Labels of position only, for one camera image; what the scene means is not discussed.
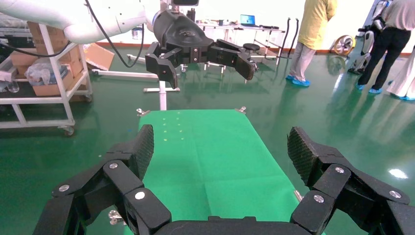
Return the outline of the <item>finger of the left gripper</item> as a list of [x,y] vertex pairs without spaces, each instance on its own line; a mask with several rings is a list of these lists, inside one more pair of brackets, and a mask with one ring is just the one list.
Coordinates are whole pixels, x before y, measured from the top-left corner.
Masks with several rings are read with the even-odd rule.
[[243,47],[218,39],[207,49],[207,60],[232,67],[246,80],[252,80],[255,65],[250,61],[249,55],[243,49]]
[[146,70],[157,75],[159,81],[168,82],[171,88],[178,87],[176,68],[180,65],[181,48],[168,50],[153,42],[145,55]]

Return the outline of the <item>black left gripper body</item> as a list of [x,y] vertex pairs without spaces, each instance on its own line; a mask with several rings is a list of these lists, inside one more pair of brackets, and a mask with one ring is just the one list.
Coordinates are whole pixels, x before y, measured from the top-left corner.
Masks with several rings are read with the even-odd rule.
[[160,12],[154,18],[153,33],[163,53],[179,49],[173,64],[203,63],[214,41],[187,16],[172,10]]

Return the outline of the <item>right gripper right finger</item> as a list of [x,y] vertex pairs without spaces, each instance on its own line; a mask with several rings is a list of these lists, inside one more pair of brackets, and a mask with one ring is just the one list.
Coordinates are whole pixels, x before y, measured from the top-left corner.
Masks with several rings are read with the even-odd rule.
[[311,140],[301,127],[291,129],[287,150],[309,189],[291,223],[320,235],[339,210],[369,235],[414,234],[415,209],[401,190],[358,170],[338,149]]

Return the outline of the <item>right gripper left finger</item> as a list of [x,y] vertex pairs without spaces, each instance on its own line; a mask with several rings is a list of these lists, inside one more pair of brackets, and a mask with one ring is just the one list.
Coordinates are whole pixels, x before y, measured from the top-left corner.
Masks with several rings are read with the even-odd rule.
[[134,234],[155,234],[172,215],[143,182],[153,153],[154,130],[146,124],[132,141],[114,145],[97,165],[59,183],[34,234],[84,235],[112,206]]

